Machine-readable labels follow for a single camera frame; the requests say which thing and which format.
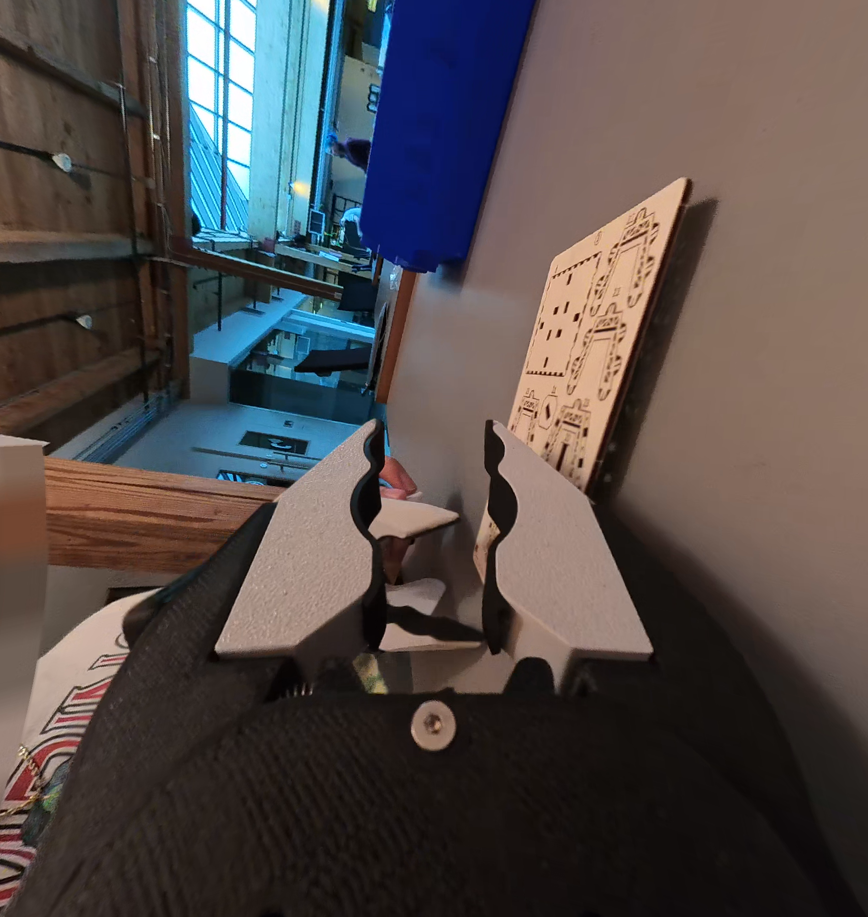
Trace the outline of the wooden rail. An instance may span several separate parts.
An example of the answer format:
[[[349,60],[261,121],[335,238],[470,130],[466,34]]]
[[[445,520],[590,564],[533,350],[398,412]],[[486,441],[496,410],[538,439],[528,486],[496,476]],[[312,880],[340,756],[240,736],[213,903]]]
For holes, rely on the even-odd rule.
[[[52,566],[181,574],[283,489],[46,457]]]

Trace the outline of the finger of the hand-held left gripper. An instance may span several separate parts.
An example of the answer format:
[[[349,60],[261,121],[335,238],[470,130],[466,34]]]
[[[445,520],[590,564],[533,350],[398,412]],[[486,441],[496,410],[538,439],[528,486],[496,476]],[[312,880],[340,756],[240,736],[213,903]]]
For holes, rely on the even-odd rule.
[[[380,512],[370,523],[375,539],[414,539],[456,524],[457,512],[419,501],[382,499]]]
[[[477,648],[483,634],[470,625],[436,613],[446,586],[438,579],[418,579],[386,587],[386,627],[382,652],[422,652]]]

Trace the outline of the wooden puzzle sheet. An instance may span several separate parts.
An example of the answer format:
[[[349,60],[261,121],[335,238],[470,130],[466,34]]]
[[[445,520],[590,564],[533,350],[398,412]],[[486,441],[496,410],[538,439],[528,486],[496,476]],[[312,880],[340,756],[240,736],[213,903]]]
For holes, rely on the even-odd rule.
[[[507,427],[588,494],[634,374],[692,180],[680,177],[551,263]]]

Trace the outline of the person's white printed shirt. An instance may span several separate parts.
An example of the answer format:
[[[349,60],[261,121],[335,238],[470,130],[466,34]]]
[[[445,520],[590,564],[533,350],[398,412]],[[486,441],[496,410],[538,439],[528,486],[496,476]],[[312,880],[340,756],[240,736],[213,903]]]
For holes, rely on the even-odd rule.
[[[0,915],[55,815],[86,728],[128,657],[124,620],[159,590],[132,590],[108,603],[37,662],[20,750],[0,803]]]

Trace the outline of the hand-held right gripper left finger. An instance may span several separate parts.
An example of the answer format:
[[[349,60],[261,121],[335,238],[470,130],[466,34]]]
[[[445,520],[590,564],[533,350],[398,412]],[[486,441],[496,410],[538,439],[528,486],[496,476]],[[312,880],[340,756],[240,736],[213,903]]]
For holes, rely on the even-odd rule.
[[[364,424],[275,502],[215,646],[221,659],[293,659],[313,678],[326,659],[379,648],[387,602],[382,548],[384,428]]]

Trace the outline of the large window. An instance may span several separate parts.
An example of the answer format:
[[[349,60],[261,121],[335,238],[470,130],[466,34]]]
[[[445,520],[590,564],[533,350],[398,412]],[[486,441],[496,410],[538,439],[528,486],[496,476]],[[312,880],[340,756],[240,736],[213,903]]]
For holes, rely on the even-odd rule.
[[[252,164],[255,1],[188,1],[186,63],[192,214],[246,235]]]

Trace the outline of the person's left hand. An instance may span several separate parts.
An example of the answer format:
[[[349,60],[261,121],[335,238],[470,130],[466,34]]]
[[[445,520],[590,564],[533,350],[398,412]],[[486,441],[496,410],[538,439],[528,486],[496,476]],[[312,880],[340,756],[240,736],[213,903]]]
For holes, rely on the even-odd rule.
[[[381,506],[384,506],[387,501],[407,501],[417,493],[417,485],[414,480],[402,464],[392,457],[384,460],[379,481]],[[402,567],[405,556],[414,546],[416,537],[397,536],[392,534],[389,528],[376,537],[381,545],[385,579],[388,584],[397,585],[403,581]]]

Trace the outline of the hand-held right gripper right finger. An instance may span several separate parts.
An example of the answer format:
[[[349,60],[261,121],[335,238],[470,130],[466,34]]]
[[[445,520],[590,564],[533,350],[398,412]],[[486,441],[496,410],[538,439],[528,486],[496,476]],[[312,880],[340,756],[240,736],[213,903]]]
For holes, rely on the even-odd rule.
[[[489,651],[542,659],[556,689],[583,659],[646,662],[654,649],[585,494],[504,425],[486,421],[482,627]]]

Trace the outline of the blue plastic box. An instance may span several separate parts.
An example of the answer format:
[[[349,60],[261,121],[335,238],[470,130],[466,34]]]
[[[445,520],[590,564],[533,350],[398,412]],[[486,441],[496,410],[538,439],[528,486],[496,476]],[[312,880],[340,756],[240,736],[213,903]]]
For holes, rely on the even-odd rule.
[[[360,215],[384,259],[427,273],[467,258],[535,7],[394,3]]]

